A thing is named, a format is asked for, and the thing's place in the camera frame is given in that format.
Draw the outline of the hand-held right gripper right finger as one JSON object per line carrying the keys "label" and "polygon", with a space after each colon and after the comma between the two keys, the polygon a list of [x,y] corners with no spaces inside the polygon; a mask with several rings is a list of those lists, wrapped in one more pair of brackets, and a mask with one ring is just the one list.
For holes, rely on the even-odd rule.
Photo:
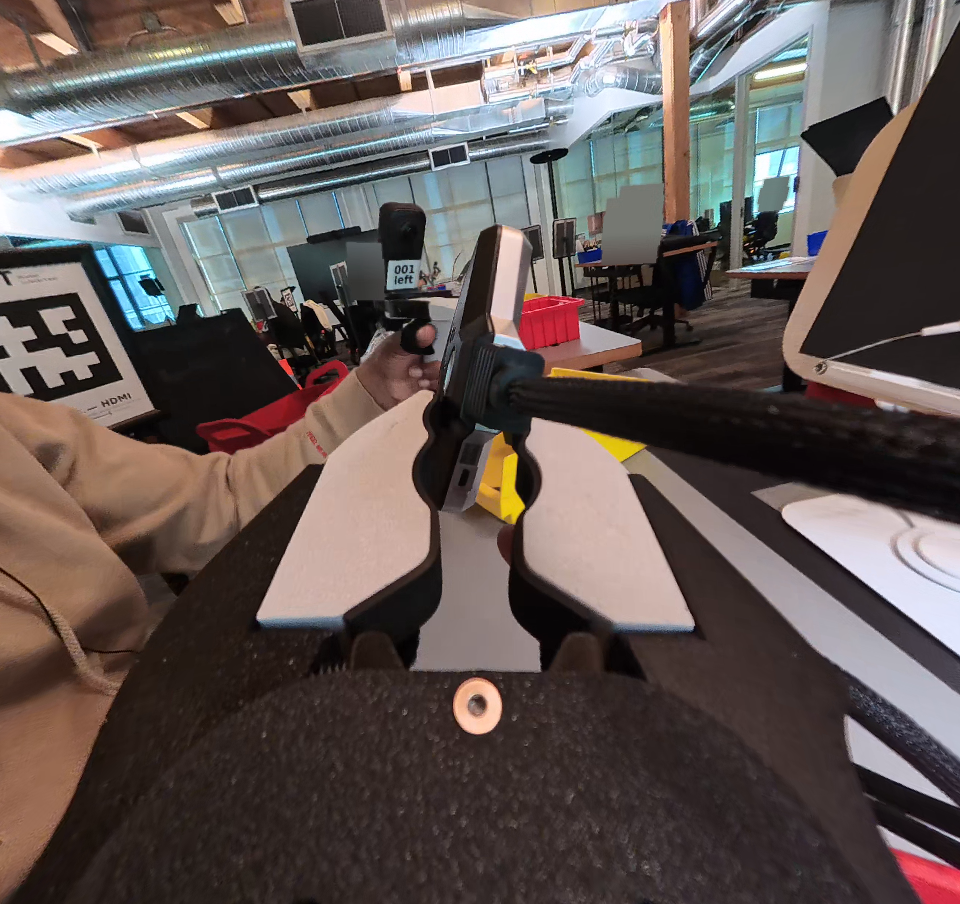
{"label": "hand-held right gripper right finger", "polygon": [[584,431],[533,419],[539,478],[521,516],[534,583],[615,634],[690,634],[695,621],[626,468]]}

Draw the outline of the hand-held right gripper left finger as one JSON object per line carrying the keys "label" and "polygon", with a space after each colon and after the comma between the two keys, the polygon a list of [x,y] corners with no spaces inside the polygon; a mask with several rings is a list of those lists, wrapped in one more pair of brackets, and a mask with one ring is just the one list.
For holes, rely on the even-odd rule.
{"label": "hand-held right gripper left finger", "polygon": [[414,480],[432,397],[415,394],[329,455],[257,610],[261,628],[359,630],[390,588],[436,562],[437,515]]}

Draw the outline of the grey hdmi switch box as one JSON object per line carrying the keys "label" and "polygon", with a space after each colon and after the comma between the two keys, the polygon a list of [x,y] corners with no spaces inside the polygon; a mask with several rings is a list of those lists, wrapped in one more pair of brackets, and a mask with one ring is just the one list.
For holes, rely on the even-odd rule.
{"label": "grey hdmi switch box", "polygon": [[477,239],[441,360],[436,488],[445,512],[474,504],[496,434],[530,431],[532,418],[514,407],[513,388],[544,370],[520,334],[531,262],[519,229],[494,225]]}

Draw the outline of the yellow plastic bin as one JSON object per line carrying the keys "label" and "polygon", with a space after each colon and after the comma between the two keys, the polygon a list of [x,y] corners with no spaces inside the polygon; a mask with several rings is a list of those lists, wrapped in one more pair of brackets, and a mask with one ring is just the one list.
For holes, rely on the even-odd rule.
{"label": "yellow plastic bin", "polygon": [[[573,370],[555,367],[547,375],[552,379],[580,379],[591,381],[646,380],[645,372],[639,375],[612,374],[589,370]],[[645,448],[643,443],[630,442],[594,431],[585,431],[594,442],[605,448],[620,464]],[[496,434],[489,446],[486,466],[481,477],[476,503],[507,525],[516,524],[524,510],[522,498],[517,492],[519,457],[502,433]]]}

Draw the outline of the person's left forearm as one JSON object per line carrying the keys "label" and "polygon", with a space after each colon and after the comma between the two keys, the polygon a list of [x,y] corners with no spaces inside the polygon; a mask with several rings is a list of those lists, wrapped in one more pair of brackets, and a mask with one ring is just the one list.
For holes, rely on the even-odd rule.
{"label": "person's left forearm", "polygon": [[67,559],[98,540],[134,574],[192,573],[381,412],[354,371],[266,442],[197,455],[3,394],[2,538]]}

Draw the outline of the person's left hand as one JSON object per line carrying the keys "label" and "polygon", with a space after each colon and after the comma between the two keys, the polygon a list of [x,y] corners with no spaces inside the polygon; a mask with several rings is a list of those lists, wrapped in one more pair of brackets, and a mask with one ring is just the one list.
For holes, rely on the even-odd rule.
{"label": "person's left hand", "polygon": [[441,363],[435,360],[437,329],[429,320],[406,322],[384,332],[356,370],[362,386],[384,411],[420,392],[438,388]]}

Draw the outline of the red flexible tub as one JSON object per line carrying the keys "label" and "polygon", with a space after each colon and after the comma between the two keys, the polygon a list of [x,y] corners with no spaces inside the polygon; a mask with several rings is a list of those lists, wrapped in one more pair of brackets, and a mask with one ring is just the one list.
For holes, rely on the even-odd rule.
{"label": "red flexible tub", "polygon": [[285,395],[244,418],[199,423],[195,433],[210,452],[234,454],[258,446],[302,420],[310,405],[335,391],[349,374],[345,363],[329,361],[310,372],[305,386],[294,394]]}

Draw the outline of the black desk mat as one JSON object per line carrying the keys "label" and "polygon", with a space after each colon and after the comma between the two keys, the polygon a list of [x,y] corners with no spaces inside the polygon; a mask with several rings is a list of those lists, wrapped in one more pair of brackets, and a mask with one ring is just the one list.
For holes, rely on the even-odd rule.
{"label": "black desk mat", "polygon": [[770,575],[788,565],[926,670],[958,686],[958,653],[786,523],[769,503],[788,496],[774,491],[778,479],[659,449],[637,455],[631,467],[697,523],[717,549],[745,566],[766,566]]}

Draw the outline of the black floor lamp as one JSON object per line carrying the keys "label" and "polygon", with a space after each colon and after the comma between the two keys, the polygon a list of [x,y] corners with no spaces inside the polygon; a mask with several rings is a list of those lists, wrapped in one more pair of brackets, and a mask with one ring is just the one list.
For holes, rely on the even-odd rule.
{"label": "black floor lamp", "polygon": [[[562,158],[566,157],[568,153],[569,150],[566,148],[551,147],[533,154],[530,158],[532,165],[535,168],[538,168],[537,174],[539,184],[542,185],[543,190],[548,188],[547,193],[549,194],[549,208],[551,214],[548,219],[548,224],[541,224],[541,230],[543,231],[544,241],[546,241],[546,235],[549,234],[550,254],[552,260],[557,266],[558,282],[560,282],[559,268],[557,262],[554,260],[552,252],[552,226],[554,220],[563,218],[563,215],[560,214],[561,208],[559,207],[560,202],[558,199],[556,165]],[[559,294],[561,295],[561,286],[559,286]]]}

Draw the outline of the wooden office desk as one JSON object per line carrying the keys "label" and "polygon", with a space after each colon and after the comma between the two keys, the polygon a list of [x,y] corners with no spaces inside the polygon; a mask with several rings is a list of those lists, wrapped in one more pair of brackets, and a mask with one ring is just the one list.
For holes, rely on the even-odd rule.
{"label": "wooden office desk", "polygon": [[613,265],[600,251],[579,255],[594,322],[629,337],[658,331],[654,353],[698,344],[688,313],[712,296],[718,240],[704,235],[666,235],[651,264]]}

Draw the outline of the blue striped jacket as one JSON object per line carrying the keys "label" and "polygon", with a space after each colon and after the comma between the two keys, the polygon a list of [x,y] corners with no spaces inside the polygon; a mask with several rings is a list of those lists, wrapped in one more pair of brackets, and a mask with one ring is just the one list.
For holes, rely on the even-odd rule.
{"label": "blue striped jacket", "polygon": [[687,313],[712,295],[710,274],[721,232],[700,232],[696,222],[680,219],[665,226],[661,256],[674,289],[675,310]]}

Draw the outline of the red storage cube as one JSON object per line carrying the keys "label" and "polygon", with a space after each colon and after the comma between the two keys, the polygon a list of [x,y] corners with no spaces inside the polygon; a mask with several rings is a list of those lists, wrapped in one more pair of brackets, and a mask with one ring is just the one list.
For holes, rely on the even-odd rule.
{"label": "red storage cube", "polygon": [[859,394],[853,394],[816,381],[809,381],[806,383],[803,394],[806,399],[822,403],[829,403],[832,405],[844,405],[869,409],[876,409],[878,407],[873,398]]}

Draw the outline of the black monitor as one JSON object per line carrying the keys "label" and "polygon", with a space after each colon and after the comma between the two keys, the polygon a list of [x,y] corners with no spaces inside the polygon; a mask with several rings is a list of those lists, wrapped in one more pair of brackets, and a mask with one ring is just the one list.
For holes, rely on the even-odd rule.
{"label": "black monitor", "polygon": [[870,143],[891,122],[893,111],[880,96],[810,125],[800,139],[830,168],[835,178],[854,172]]}

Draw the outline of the silver air duct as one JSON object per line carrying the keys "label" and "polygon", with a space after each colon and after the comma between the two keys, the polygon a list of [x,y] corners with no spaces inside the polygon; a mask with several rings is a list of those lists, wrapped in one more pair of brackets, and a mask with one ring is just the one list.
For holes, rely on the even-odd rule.
{"label": "silver air duct", "polygon": [[137,48],[75,55],[47,67],[2,74],[2,110],[55,134],[54,127],[108,125],[164,110],[306,84],[474,63],[505,50],[564,44],[653,18],[667,0],[633,0],[528,18],[459,0],[410,8],[384,36],[301,51],[288,18]]}
{"label": "silver air duct", "polygon": [[388,178],[448,170],[503,156],[533,154],[550,145],[549,124],[506,130],[473,139],[433,140],[393,153],[380,151],[365,159],[320,164],[319,151],[215,166],[153,182],[128,183],[68,198],[64,207],[76,222],[91,223],[109,213],[141,211],[173,202],[188,202],[197,217],[246,210],[263,203],[334,191]]}
{"label": "silver air duct", "polygon": [[32,195],[160,180],[327,141],[353,143],[370,132],[384,131],[393,141],[407,130],[437,130],[444,136],[526,127],[564,115],[568,105],[530,94],[489,102],[479,82],[466,82],[3,170],[2,190],[28,201]]}

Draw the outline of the wooden post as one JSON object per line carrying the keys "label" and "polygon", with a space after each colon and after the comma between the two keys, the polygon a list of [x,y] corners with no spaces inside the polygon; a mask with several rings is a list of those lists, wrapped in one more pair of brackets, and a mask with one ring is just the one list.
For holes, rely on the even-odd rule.
{"label": "wooden post", "polygon": [[690,0],[667,4],[659,17],[664,220],[672,224],[690,218]]}

